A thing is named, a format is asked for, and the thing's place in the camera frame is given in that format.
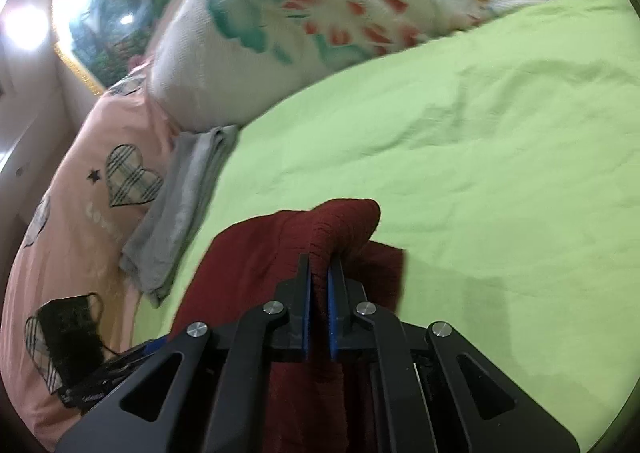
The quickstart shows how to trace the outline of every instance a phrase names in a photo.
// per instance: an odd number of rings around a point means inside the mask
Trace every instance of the black face mask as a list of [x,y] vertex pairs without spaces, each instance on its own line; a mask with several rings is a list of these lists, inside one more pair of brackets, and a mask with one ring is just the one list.
[[[92,304],[100,304],[94,318]],[[102,302],[97,294],[54,299],[38,309],[49,358],[67,387],[73,387],[96,370],[104,361],[102,341],[98,335]]]

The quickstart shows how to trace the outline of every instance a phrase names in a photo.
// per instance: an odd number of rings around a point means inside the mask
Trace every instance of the folded gray towel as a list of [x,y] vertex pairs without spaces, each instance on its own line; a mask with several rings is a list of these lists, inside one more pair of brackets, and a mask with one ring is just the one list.
[[171,291],[237,136],[236,126],[181,133],[156,200],[124,245],[120,267],[154,306]]

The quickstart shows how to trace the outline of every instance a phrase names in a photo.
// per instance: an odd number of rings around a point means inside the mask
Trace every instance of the white wall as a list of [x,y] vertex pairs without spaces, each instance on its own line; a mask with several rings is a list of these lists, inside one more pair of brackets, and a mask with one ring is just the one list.
[[8,252],[6,232],[25,198],[44,192],[33,192],[33,186],[53,150],[72,131],[51,39],[29,52],[6,36],[3,18],[23,5],[50,15],[50,0],[8,0],[0,14],[0,80],[6,92],[0,97],[0,263]]
[[98,100],[98,96],[95,96],[60,59],[57,60],[57,65],[66,109],[77,133],[94,107],[95,101]]

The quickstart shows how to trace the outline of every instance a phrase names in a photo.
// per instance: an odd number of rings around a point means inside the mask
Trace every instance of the pillowcase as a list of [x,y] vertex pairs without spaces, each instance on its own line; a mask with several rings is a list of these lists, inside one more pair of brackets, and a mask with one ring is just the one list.
[[244,126],[351,65],[540,1],[184,0],[149,90],[185,129]]
[[145,77],[146,67],[137,68],[98,100],[40,202],[8,280],[0,373],[16,412],[49,450],[78,413],[53,393],[59,380],[37,329],[26,335],[26,321],[51,299],[96,292],[104,303],[102,341],[117,351],[130,346],[139,293],[118,268],[120,252],[162,185],[177,134],[148,99]]

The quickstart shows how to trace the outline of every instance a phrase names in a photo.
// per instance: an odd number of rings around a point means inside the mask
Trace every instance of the red cloth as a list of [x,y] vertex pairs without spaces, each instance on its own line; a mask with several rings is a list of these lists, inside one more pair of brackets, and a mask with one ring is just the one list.
[[182,300],[174,334],[194,321],[212,327],[235,321],[272,299],[276,284],[295,276],[299,254],[309,253],[310,356],[306,363],[272,366],[264,453],[375,451],[362,367],[329,357],[326,275],[331,256],[339,253],[345,275],[364,285],[370,301],[396,309],[403,255],[369,241],[379,220],[373,200],[330,200],[312,211],[280,211],[236,224],[214,239]]

